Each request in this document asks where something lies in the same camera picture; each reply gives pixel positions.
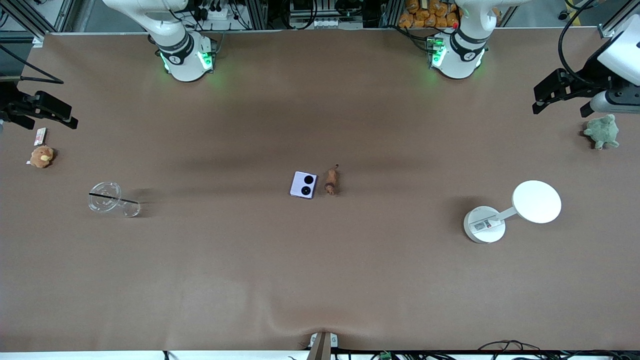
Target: stuffed animal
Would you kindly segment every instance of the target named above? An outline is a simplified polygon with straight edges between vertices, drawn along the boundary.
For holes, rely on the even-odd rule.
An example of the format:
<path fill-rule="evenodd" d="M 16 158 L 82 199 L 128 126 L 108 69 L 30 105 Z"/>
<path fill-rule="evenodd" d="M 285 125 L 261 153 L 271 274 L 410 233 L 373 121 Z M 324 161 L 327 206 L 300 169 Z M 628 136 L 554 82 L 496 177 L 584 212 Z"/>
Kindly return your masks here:
<path fill-rule="evenodd" d="M 45 168 L 53 159 L 53 149 L 48 146 L 39 146 L 31 153 L 29 162 L 36 168 Z"/>
<path fill-rule="evenodd" d="M 620 143 L 616 141 L 618 131 L 620 130 L 616 125 L 616 117 L 608 114 L 604 117 L 589 120 L 583 133 L 596 142 L 596 150 L 602 150 L 602 146 L 606 143 L 613 147 L 620 146 Z"/>

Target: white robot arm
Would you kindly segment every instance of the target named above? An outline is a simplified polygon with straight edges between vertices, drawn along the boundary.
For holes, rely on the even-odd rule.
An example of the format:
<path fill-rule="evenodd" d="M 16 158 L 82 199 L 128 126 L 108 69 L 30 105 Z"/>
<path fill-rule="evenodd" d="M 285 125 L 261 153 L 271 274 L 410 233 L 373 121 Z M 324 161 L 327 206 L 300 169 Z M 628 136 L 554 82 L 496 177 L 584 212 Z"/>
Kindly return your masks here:
<path fill-rule="evenodd" d="M 531 0 L 456 0 L 462 9 L 460 25 L 452 33 L 436 35 L 436 51 L 431 55 L 431 64 L 442 74 L 463 79 L 471 75 L 484 54 L 484 45 L 495 29 L 496 6 L 516 6 Z"/>
<path fill-rule="evenodd" d="M 212 72 L 215 49 L 212 40 L 187 31 L 173 12 L 184 9 L 188 0 L 103 0 L 136 21 L 149 32 L 160 49 L 167 71 L 179 81 L 194 81 Z"/>
<path fill-rule="evenodd" d="M 640 113 L 640 15 L 627 20 L 577 72 L 556 69 L 533 91 L 533 113 L 574 97 L 590 97 L 582 117 L 599 113 Z"/>

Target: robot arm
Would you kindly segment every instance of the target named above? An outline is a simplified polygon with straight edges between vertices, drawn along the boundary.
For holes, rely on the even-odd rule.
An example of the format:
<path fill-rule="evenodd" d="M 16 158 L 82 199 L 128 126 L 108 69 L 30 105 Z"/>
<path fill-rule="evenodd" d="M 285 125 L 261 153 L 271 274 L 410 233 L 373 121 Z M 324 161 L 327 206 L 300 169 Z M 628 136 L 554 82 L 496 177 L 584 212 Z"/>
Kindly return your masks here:
<path fill-rule="evenodd" d="M 432 55 L 431 65 L 454 79 L 471 75 L 480 66 L 484 46 L 496 27 L 496 6 L 516 6 L 531 0 L 456 0 L 462 9 L 460 25 L 453 33 L 441 33 L 442 42 Z"/>
<path fill-rule="evenodd" d="M 71 116 L 71 105 L 44 91 L 30 96 L 18 90 L 12 81 L 0 81 L 0 132 L 2 122 L 33 130 L 32 117 L 57 121 L 70 129 L 78 127 L 78 120 Z"/>
<path fill-rule="evenodd" d="M 619 33 L 600 47 L 572 75 L 556 69 L 534 87 L 533 113 L 574 97 L 590 97 L 580 108 L 582 117 L 594 112 L 640 113 L 640 15 L 633 15 Z"/>
<path fill-rule="evenodd" d="M 173 12 L 184 9 L 188 0 L 103 0 L 136 21 L 149 32 L 160 49 L 164 67 L 179 81 L 194 81 L 213 71 L 215 50 L 210 38 L 187 31 Z"/>

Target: lamp base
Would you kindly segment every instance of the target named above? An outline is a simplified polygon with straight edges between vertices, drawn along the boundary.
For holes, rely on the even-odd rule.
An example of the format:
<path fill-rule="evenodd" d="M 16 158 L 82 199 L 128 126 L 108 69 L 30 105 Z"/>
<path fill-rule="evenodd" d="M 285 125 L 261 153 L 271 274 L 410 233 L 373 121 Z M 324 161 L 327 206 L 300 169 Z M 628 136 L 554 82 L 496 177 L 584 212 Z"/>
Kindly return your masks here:
<path fill-rule="evenodd" d="M 489 206 L 478 206 L 469 211 L 463 222 L 465 233 L 478 244 L 495 243 L 504 236 L 504 231 L 507 229 L 504 220 L 500 222 L 492 220 L 490 223 L 480 222 L 480 220 L 490 218 L 499 213 L 500 211 Z"/>

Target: small card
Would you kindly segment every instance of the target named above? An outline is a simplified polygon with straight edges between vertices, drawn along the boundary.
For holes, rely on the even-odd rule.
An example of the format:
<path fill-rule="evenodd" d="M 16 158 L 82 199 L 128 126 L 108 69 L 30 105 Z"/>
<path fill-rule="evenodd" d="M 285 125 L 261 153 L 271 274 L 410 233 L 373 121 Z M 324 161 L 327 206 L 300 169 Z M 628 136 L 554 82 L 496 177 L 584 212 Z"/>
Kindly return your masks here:
<path fill-rule="evenodd" d="M 38 132 L 36 133 L 36 141 L 33 142 L 33 146 L 42 145 L 44 143 L 44 136 L 46 133 L 47 133 L 46 127 L 38 129 Z"/>

